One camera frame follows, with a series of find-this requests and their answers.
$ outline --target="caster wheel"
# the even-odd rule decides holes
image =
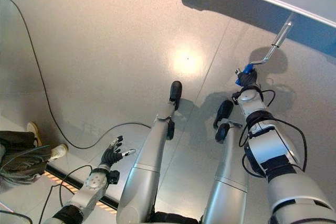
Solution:
[[[215,136],[215,140],[220,143],[223,144],[225,137],[228,133],[230,129],[230,125],[228,123],[223,123],[219,126],[216,136]]]
[[[173,139],[174,132],[175,132],[175,123],[172,120],[170,120],[168,123],[167,140]]]

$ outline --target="cable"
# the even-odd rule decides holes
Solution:
[[[74,173],[74,172],[76,172],[76,171],[78,171],[79,169],[82,169],[82,168],[84,168],[84,167],[90,167],[90,168],[91,168],[91,171],[92,171],[92,166],[91,166],[91,165],[83,165],[83,166],[78,167],[77,169],[73,170],[72,172],[68,173],[68,174],[64,177],[64,179],[62,179],[62,181],[61,181],[60,184],[58,184],[58,185],[54,185],[54,186],[51,186],[51,187],[50,187],[50,191],[49,191],[49,194],[48,194],[48,196],[47,196],[47,199],[46,199],[46,201],[45,201],[45,203],[44,203],[44,205],[43,205],[43,209],[42,209],[42,212],[41,212],[41,215],[40,215],[40,220],[39,220],[38,224],[41,223],[41,220],[42,220],[42,217],[43,217],[44,210],[46,209],[46,206],[47,206],[47,203],[48,203],[48,200],[49,200],[49,197],[50,197],[50,194],[51,194],[53,188],[59,186],[59,202],[60,202],[61,206],[63,207],[62,195],[61,195],[61,188],[62,188],[62,187],[65,187],[69,192],[71,192],[72,194],[74,194],[68,187],[66,187],[65,185],[63,185],[64,180],[66,180],[66,178],[69,177],[72,173]]]
[[[288,125],[288,126],[292,127],[293,129],[297,130],[301,134],[302,141],[303,141],[304,156],[305,156],[304,160],[303,160],[302,171],[305,172],[306,167],[307,167],[307,161],[308,161],[308,148],[307,148],[307,140],[306,140],[305,134],[298,127],[296,127],[296,126],[294,126],[294,125],[292,125],[292,124],[290,124],[290,123],[288,123],[284,120],[277,119],[277,118],[266,118],[266,120],[273,120],[273,121],[283,123],[285,125]]]
[[[40,64],[38,63],[38,59],[37,59],[37,56],[36,56],[36,52],[35,52],[35,48],[34,48],[34,44],[33,44],[33,41],[32,41],[32,37],[30,35],[30,32],[28,30],[28,26],[27,26],[27,23],[26,23],[26,20],[25,18],[23,17],[23,14],[20,10],[20,8],[17,6],[17,4],[15,4],[15,2],[13,0],[8,0],[10,1],[15,7],[16,9],[18,10],[18,12],[20,13],[20,16],[23,20],[23,23],[26,27],[26,31],[27,31],[27,34],[28,34],[28,38],[29,38],[29,42],[30,42],[30,45],[32,47],[32,50],[33,50],[33,54],[34,54],[34,57],[35,57],[35,61],[36,61],[36,65],[37,65],[37,68],[38,68],[38,72],[40,74],[40,77],[41,77],[41,81],[42,81],[42,85],[43,85],[43,89],[44,89],[44,93],[46,95],[46,98],[47,98],[47,103],[48,103],[48,108],[49,108],[49,112],[50,112],[50,115],[54,121],[54,123],[56,124],[56,127],[58,128],[59,132],[61,133],[61,135],[64,137],[64,139],[70,144],[72,145],[73,147],[77,148],[77,149],[81,149],[81,150],[85,150],[85,149],[89,149],[89,148],[92,148],[94,147],[96,144],[98,144],[98,142],[108,133],[110,132],[111,130],[115,129],[116,127],[120,127],[120,126],[123,126],[123,125],[128,125],[128,124],[136,124],[136,125],[142,125],[142,126],[145,126],[147,128],[151,128],[150,126],[146,125],[146,124],[143,124],[143,123],[138,123],[138,122],[130,122],[130,123],[122,123],[122,124],[118,124],[112,128],[110,128],[109,130],[107,130],[94,144],[90,145],[90,146],[87,146],[87,147],[80,147],[80,146],[77,146],[75,144],[73,144],[70,140],[67,139],[67,137],[64,135],[63,131],[61,130],[60,126],[58,125],[56,119],[55,119],[55,116],[51,110],[51,106],[50,106],[50,101],[49,101],[49,96],[48,96],[48,93],[47,93],[47,89],[46,89],[46,85],[45,85],[45,82],[44,82],[44,79],[43,79],[43,76],[42,76],[42,72],[41,72],[41,68],[40,68]]]
[[[243,135],[244,135],[244,133],[245,133],[245,131],[246,131],[246,128],[247,128],[247,124],[245,125],[245,127],[244,127],[244,129],[243,129],[243,132],[242,132],[241,135],[240,135],[239,143],[238,143],[238,144],[239,144],[239,147],[243,147],[243,146],[245,145],[247,139],[248,139],[248,136],[247,136],[246,139],[245,139],[245,141],[244,141],[244,143],[241,144],[241,140],[243,139]]]
[[[83,165],[83,166],[81,166],[81,167],[79,167],[79,168],[73,170],[71,173],[68,173],[68,174],[64,177],[64,179],[62,179],[60,185],[62,186],[64,180],[66,180],[72,173],[74,173],[74,172],[76,172],[76,171],[78,171],[79,169],[82,169],[82,168],[84,168],[84,167],[90,167],[90,168],[91,168],[91,171],[92,171],[92,166],[91,166],[91,165]],[[61,187],[59,187],[58,196],[59,196],[59,202],[60,202],[61,206],[63,207],[62,195],[61,195]]]
[[[254,173],[250,172],[250,171],[246,168],[245,163],[244,163],[244,161],[245,161],[245,157],[246,157],[246,154],[244,154],[244,155],[243,155],[243,158],[241,159],[241,164],[243,165],[244,170],[245,170],[249,175],[251,175],[251,176],[253,176],[253,177],[256,177],[256,178],[263,178],[262,176],[260,176],[260,175],[258,175],[258,174],[254,174]]]
[[[72,194],[74,194],[74,193],[73,193],[68,187],[66,187],[65,185],[58,184],[58,185],[51,186],[51,187],[50,187],[50,191],[49,191],[48,196],[47,196],[47,199],[46,199],[46,201],[44,202],[43,209],[42,209],[42,212],[41,212],[41,215],[40,215],[40,220],[38,221],[38,224],[41,224],[42,217],[43,217],[43,213],[44,213],[44,210],[46,209],[46,206],[47,206],[47,203],[48,203],[48,200],[49,200],[49,197],[50,197],[50,194],[51,194],[53,188],[54,188],[54,187],[58,187],[58,186],[59,186],[59,187],[63,186],[63,187],[65,187],[65,188],[67,188],[69,192],[71,192]]]
[[[269,107],[272,104],[272,102],[274,101],[276,93],[275,93],[275,91],[273,89],[263,90],[262,93],[264,93],[264,92],[272,92],[273,93],[273,97],[272,97],[271,101],[267,105],[267,107]]]
[[[30,219],[28,216],[25,216],[25,215],[22,215],[22,214],[18,214],[17,212],[10,212],[10,211],[4,211],[4,210],[0,210],[0,212],[2,214],[15,215],[15,216],[19,216],[19,217],[25,218],[26,220],[29,221],[30,224],[33,224],[32,219]]]
[[[283,123],[287,126],[290,126],[292,128],[294,128],[295,130],[297,130],[300,134],[301,134],[301,137],[302,137],[302,141],[303,141],[303,152],[304,152],[304,160],[303,160],[303,166],[302,166],[302,171],[305,172],[306,171],[306,167],[307,167],[307,161],[308,161],[308,148],[307,148],[307,140],[306,140],[306,137],[305,137],[305,134],[302,132],[302,130],[300,130],[298,127],[284,121],[284,120],[281,120],[281,119],[277,119],[277,118],[264,118],[264,120],[273,120],[273,121],[277,121],[277,122],[280,122],[280,123]],[[240,139],[239,139],[239,147],[243,147],[248,139],[248,136],[246,137],[245,141],[243,144],[241,144],[241,140],[243,138],[243,135],[244,135],[244,132],[247,128],[247,124],[245,125],[244,129],[243,129],[243,132],[241,133],[240,135]]]

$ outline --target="shoe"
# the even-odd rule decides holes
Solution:
[[[34,122],[29,122],[27,124],[27,132],[33,132],[33,134],[35,136],[35,139],[37,141],[37,147],[42,146],[42,141],[41,141],[41,138],[40,138],[40,134],[38,132],[37,125]]]
[[[69,149],[67,147],[67,145],[65,144],[60,144],[58,146],[56,146],[55,148],[53,148],[51,150],[51,157],[49,159],[49,161],[53,161],[55,159],[58,159],[60,157],[65,156],[68,153]]]

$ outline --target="metal rod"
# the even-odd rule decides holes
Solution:
[[[264,59],[259,60],[259,61],[252,61],[250,64],[252,64],[252,65],[265,64],[271,58],[271,56],[275,52],[275,50],[277,48],[279,48],[282,45],[282,43],[284,42],[284,40],[286,39],[290,29],[294,25],[293,20],[296,17],[296,15],[297,15],[296,13],[291,13],[289,15],[286,22],[282,26],[280,32],[278,33],[278,35],[274,39],[274,41],[272,43],[272,47],[269,49],[269,51],[266,54],[266,56],[264,57]]]

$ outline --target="blue connector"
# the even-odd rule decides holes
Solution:
[[[245,73],[245,74],[249,74],[249,73],[252,72],[252,70],[253,70],[253,64],[248,64],[248,65],[245,67],[243,73]],[[236,80],[236,84],[242,87],[241,82],[240,82],[239,79]]]

